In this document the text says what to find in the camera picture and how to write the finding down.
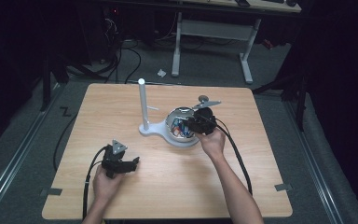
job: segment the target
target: white rod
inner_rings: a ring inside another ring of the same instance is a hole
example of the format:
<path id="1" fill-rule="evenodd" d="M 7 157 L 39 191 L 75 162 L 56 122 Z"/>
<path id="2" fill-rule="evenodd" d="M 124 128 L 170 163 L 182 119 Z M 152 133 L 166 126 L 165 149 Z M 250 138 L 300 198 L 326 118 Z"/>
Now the white rod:
<path id="1" fill-rule="evenodd" d="M 138 84 L 139 84 L 139 93 L 141 95 L 141 107 L 142 107 L 142 118 L 144 121 L 144 130 L 148 130 L 149 129 L 149 120 L 147 120 L 145 80 L 143 78 L 139 78 Z"/>

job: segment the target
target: wooden table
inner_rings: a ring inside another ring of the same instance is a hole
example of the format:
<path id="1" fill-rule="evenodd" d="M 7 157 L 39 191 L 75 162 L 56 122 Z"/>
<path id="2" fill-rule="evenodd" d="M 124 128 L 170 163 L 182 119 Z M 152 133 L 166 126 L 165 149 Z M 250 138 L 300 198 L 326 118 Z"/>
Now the wooden table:
<path id="1" fill-rule="evenodd" d="M 220 100 L 213 113 L 228 126 L 252 180 L 254 197 L 263 217 L 288 217 L 292 207 L 260 118 L 254 96 L 245 88 L 146 86 L 150 122 L 160 122 L 176 107 L 193 106 L 199 95 Z M 81 219 L 84 181 L 96 152 L 112 139 L 128 147 L 123 161 L 140 157 L 136 172 L 126 175 L 104 217 L 217 218 L 229 217 L 215 169 L 200 143 L 178 148 L 159 136 L 142 136 L 138 85 L 91 84 L 62 156 L 43 209 L 46 219 Z M 245 178 L 226 141 L 225 155 L 234 172 Z M 89 186 L 89 206 L 93 200 Z"/>

